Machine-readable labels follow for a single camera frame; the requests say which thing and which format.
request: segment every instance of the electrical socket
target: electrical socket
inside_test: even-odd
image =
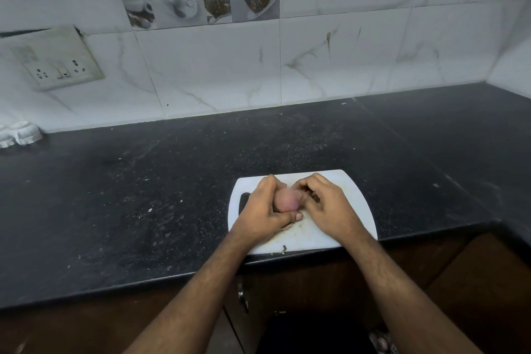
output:
[[[10,38],[10,49],[36,82],[47,90],[102,79],[74,26],[60,26]]]

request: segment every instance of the right hand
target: right hand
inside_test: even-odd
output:
[[[304,192],[301,203],[313,222],[341,245],[368,234],[342,189],[321,174],[299,179],[292,189]]]

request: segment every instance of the kitchen counter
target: kitchen counter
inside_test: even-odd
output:
[[[486,95],[489,109],[470,109]],[[380,240],[516,223],[467,182],[483,170],[467,160],[511,158],[494,152],[493,137],[517,158],[491,166],[483,182],[516,169],[516,159],[523,165],[529,143],[507,144],[513,104],[531,117],[526,98],[454,86],[70,131],[0,150],[0,308],[190,275],[226,235],[242,176],[343,169]],[[493,132],[492,123],[507,129]],[[500,181],[492,183],[505,201]]]

